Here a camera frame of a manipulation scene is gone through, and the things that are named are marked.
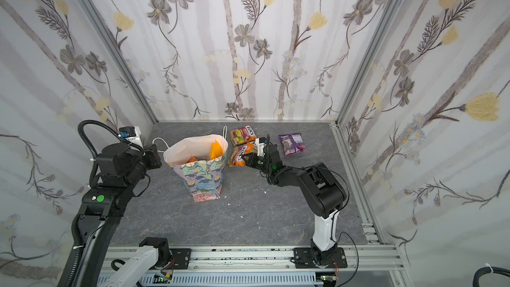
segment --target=purple snack bag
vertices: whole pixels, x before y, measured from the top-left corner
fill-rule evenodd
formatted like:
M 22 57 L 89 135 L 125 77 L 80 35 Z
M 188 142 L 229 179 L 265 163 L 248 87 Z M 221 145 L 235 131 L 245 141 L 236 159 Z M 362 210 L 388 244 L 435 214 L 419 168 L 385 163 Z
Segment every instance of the purple snack bag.
M 301 153 L 306 149 L 300 133 L 280 134 L 278 137 L 284 146 L 285 156 Z

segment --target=floral wallpaper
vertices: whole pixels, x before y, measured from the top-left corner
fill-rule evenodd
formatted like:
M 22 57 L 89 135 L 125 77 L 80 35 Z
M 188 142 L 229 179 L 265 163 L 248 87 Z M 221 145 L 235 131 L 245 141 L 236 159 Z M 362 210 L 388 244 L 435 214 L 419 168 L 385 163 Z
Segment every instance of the floral wallpaper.
M 91 169 L 78 123 L 138 125 L 145 135 L 152 124 L 77 0 L 0 6 L 0 280 L 53 286 Z M 96 129 L 87 134 L 99 150 L 115 141 Z
M 333 120 L 388 0 L 92 0 L 160 120 Z
M 341 121 L 417 287 L 508 267 L 509 31 L 508 0 L 403 0 Z

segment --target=gray marble floor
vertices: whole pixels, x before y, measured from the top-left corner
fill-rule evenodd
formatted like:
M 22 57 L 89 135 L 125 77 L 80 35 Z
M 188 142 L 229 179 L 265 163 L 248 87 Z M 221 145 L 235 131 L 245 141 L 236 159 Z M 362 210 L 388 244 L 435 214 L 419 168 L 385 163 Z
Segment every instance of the gray marble floor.
M 172 145 L 185 137 L 221 134 L 224 125 L 158 123 L 148 139 L 162 137 Z M 226 125 L 230 131 L 243 124 L 228 122 Z M 347 179 L 327 123 L 252 123 L 251 126 L 259 137 L 270 133 L 285 165 L 302 167 L 323 162 Z M 303 135 L 307 148 L 301 155 L 283 155 L 278 134 L 291 132 Z M 160 140 L 156 144 L 164 150 Z M 301 190 L 268 185 L 255 169 L 226 168 L 221 198 L 201 203 L 193 202 L 181 179 L 167 164 L 149 171 L 149 175 L 152 178 L 149 189 L 131 200 L 112 244 L 139 244 L 147 236 L 166 237 L 170 245 L 309 244 L 312 238 L 314 214 Z M 137 188 L 145 186 L 143 180 Z M 339 213 L 337 233 L 341 231 L 349 233 L 356 243 L 366 243 L 353 199 Z M 344 235 L 340 241 L 350 243 Z

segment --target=orange snack package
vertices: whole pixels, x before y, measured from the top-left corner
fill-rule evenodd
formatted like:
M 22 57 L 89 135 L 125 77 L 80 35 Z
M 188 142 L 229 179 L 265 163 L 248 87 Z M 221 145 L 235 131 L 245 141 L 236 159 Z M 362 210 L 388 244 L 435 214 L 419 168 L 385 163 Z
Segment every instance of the orange snack package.
M 255 142 L 248 142 L 235 147 L 232 155 L 230 156 L 230 160 L 228 161 L 228 167 L 244 166 L 246 162 L 243 160 L 243 155 L 248 153 L 257 153 L 257 146 L 255 145 Z

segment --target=candy bag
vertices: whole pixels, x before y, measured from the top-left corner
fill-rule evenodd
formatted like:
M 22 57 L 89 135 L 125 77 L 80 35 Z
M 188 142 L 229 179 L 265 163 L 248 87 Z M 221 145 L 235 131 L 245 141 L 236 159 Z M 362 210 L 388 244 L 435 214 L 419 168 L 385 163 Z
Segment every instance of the candy bag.
M 301 153 L 306 149 L 300 133 L 281 134 L 278 137 L 284 146 L 285 156 Z
M 256 138 L 257 136 L 255 135 L 255 132 L 250 125 L 246 125 L 230 131 L 230 140 L 234 146 L 254 141 Z
M 257 153 L 257 146 L 255 145 L 255 142 L 248 142 L 233 148 L 230 160 L 228 161 L 228 167 L 244 166 L 245 161 L 243 160 L 243 155 L 249 153 Z

